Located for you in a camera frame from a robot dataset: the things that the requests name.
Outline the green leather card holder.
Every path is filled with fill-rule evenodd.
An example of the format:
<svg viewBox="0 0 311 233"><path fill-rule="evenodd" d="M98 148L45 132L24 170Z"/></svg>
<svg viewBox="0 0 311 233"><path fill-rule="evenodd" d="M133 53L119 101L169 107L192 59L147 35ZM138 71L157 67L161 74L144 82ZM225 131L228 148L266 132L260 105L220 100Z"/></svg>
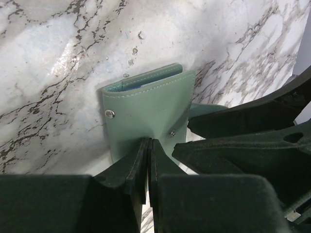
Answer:
<svg viewBox="0 0 311 233"><path fill-rule="evenodd" d="M190 118L226 109L192 103L195 71L171 64L102 88L112 161L130 152L141 138L160 141L171 157L185 143Z"/></svg>

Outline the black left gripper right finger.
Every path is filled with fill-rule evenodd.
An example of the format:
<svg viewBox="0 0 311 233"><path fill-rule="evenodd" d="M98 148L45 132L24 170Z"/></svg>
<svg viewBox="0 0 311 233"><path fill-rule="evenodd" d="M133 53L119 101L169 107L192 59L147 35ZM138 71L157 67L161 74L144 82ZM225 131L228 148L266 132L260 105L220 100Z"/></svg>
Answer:
<svg viewBox="0 0 311 233"><path fill-rule="evenodd" d="M157 233L288 233L271 184L256 175L188 175L157 139L148 142Z"/></svg>

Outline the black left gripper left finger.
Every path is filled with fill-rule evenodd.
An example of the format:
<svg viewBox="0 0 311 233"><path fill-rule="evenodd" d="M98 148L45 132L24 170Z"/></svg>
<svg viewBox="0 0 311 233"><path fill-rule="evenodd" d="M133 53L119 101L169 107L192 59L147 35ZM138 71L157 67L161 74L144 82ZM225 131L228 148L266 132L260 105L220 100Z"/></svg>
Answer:
<svg viewBox="0 0 311 233"><path fill-rule="evenodd" d="M96 176L1 175L1 232L140 232L148 144L141 139Z"/></svg>

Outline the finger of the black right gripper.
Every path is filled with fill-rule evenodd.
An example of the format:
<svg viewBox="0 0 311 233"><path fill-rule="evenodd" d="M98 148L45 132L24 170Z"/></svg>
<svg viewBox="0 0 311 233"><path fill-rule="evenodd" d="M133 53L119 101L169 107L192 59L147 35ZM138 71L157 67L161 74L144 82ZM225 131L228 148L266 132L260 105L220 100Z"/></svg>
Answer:
<svg viewBox="0 0 311 233"><path fill-rule="evenodd" d="M295 118L310 100L311 74L303 72L260 99L194 117L188 128L199 136L235 136L280 130L293 126Z"/></svg>
<svg viewBox="0 0 311 233"><path fill-rule="evenodd" d="M175 146L173 158L199 174L254 174L266 178L285 206L311 199L311 124Z"/></svg>

